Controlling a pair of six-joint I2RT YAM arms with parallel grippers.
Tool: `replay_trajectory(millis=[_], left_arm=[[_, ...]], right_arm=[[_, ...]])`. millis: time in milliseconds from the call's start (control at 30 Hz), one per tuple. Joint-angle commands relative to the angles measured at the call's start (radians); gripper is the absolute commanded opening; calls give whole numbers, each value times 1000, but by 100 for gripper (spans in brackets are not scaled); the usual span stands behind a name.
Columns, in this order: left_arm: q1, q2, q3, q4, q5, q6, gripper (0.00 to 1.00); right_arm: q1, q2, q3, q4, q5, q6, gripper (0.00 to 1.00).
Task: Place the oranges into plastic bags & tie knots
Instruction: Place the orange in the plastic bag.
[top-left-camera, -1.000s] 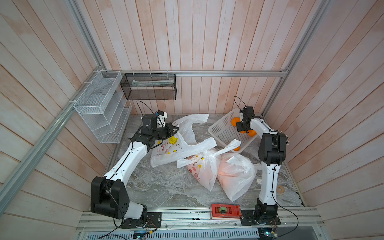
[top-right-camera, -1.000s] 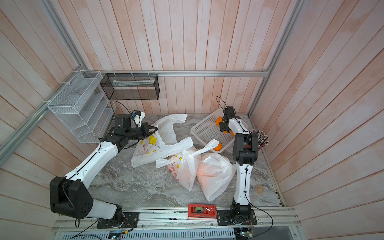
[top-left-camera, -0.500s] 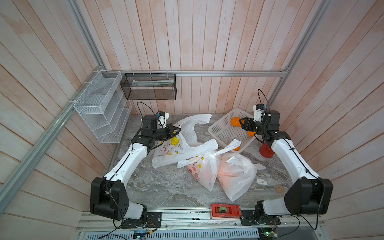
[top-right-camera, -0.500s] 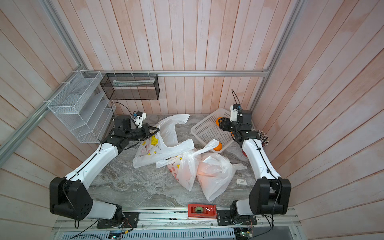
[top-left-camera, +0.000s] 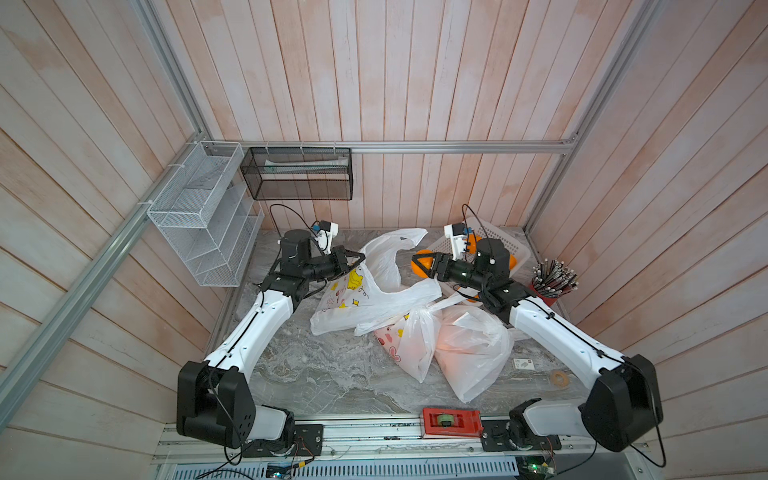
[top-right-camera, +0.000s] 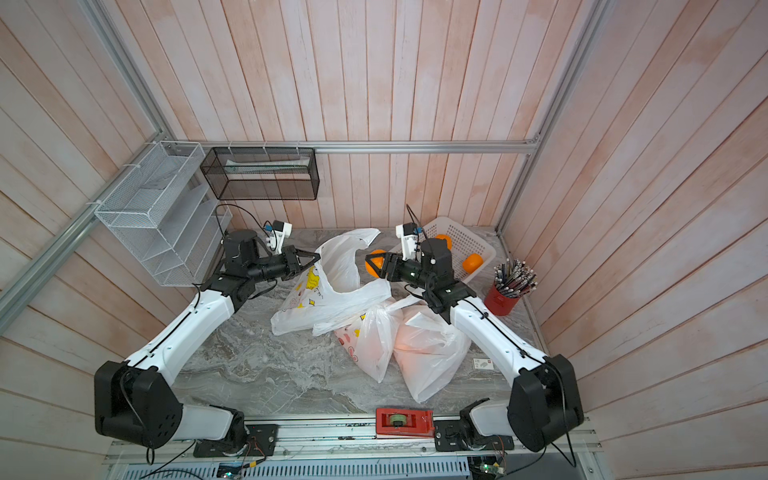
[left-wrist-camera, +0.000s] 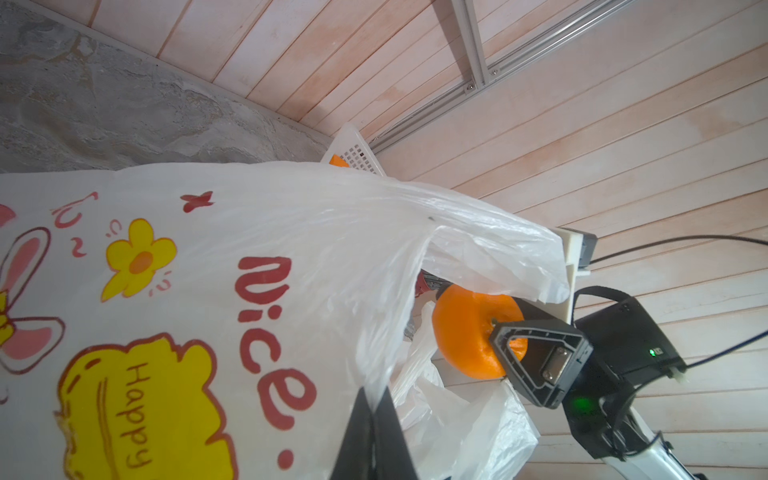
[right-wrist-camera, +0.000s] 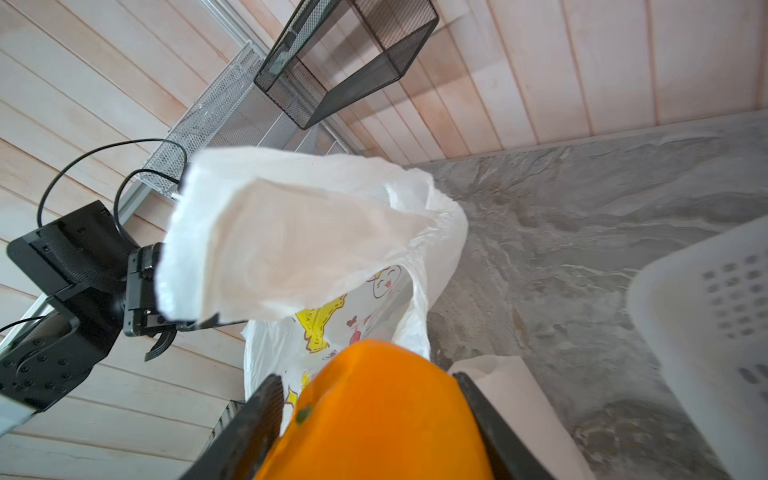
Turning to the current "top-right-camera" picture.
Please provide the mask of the white printed bag back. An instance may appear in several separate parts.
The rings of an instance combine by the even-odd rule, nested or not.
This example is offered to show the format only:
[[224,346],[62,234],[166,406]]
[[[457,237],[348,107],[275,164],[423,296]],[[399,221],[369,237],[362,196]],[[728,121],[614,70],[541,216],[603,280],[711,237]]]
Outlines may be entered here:
[[320,259],[299,276],[297,286],[271,318],[276,336],[308,330],[315,336],[346,326],[391,297],[388,281],[361,283],[355,255],[368,248],[380,231],[361,228],[341,233],[315,252]]

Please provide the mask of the white printed bag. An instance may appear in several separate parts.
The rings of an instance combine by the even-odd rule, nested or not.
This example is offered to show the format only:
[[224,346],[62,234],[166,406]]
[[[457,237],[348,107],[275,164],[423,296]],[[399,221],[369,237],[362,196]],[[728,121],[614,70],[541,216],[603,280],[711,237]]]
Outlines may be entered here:
[[390,297],[342,321],[333,331],[352,361],[377,383],[386,375],[404,310],[418,302],[412,295],[401,300]]
[[346,326],[391,297],[388,281],[361,283],[355,255],[368,248],[380,231],[361,228],[341,233],[315,252],[320,259],[299,276],[297,286],[271,318],[276,336],[308,330],[315,336]]

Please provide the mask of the white plastic bag front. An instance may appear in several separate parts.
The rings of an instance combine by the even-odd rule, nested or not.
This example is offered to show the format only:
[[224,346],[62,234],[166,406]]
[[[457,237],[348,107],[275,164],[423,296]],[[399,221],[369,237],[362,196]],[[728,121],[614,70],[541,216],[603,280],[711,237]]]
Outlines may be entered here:
[[403,310],[393,355],[417,403],[424,403],[450,383],[472,341],[426,304]]

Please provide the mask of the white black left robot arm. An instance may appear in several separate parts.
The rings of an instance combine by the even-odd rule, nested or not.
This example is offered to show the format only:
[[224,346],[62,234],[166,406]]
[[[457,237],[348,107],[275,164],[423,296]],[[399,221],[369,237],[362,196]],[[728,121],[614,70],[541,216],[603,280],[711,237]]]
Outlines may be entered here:
[[197,296],[166,328],[121,362],[107,361],[94,375],[97,434],[154,451],[170,441],[205,441],[227,456],[246,448],[242,412],[222,406],[185,405],[172,386],[205,340],[247,301],[314,266],[316,252],[286,244],[278,222],[260,238],[238,230],[223,240],[223,257]]

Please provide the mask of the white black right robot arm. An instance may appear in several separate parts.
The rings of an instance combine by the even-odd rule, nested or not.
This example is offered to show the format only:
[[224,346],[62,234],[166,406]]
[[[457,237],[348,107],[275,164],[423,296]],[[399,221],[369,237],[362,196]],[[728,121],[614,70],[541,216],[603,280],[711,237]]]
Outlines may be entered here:
[[462,412],[475,437],[515,437],[539,452],[584,422],[571,362],[550,357],[509,329],[475,292],[454,275],[443,239],[421,242],[409,235],[401,253],[371,253],[366,264],[378,278],[419,290],[427,306],[466,334],[498,367],[511,387],[507,401],[480,400]]

